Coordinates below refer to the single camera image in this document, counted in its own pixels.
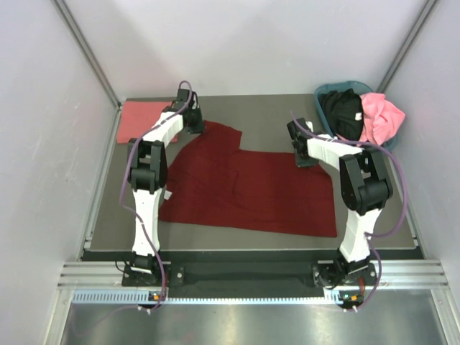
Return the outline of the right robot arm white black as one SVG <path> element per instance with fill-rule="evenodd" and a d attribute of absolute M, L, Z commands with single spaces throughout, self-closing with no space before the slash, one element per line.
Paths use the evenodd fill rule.
<path fill-rule="evenodd" d="M 322 162 L 338 171 L 341 198 L 347 207 L 345 234 L 333 264 L 313 269 L 316 282 L 332 290 L 337 285 L 354 283 L 368 269 L 369 241 L 393 190 L 380 150 L 314 134 L 311 128 L 303 118 L 287 124 L 296 165 L 313 167 Z"/>

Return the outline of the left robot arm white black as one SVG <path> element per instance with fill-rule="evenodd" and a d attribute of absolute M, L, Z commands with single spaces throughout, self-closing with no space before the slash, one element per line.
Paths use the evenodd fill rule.
<path fill-rule="evenodd" d="M 152 127 L 129 141 L 121 192 L 129 185 L 134 205 L 126 205 L 123 195 L 119 202 L 135 217 L 135 235 L 132 257 L 125 264 L 124 286 L 165 286 L 165 268 L 159 256 L 158 213 L 167 182 L 166 148 L 184 129 L 200 134 L 205 125 L 196 92 L 180 86 L 175 100 L 162 110 Z"/>

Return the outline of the dark red t-shirt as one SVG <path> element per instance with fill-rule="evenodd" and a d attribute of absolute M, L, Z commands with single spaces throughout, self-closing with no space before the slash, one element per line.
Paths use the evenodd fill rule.
<path fill-rule="evenodd" d="M 320 166 L 300 168 L 292 153 L 240 147 L 242 133 L 207 121 L 168 169 L 162 221 L 253 231 L 337 236 L 334 191 Z"/>

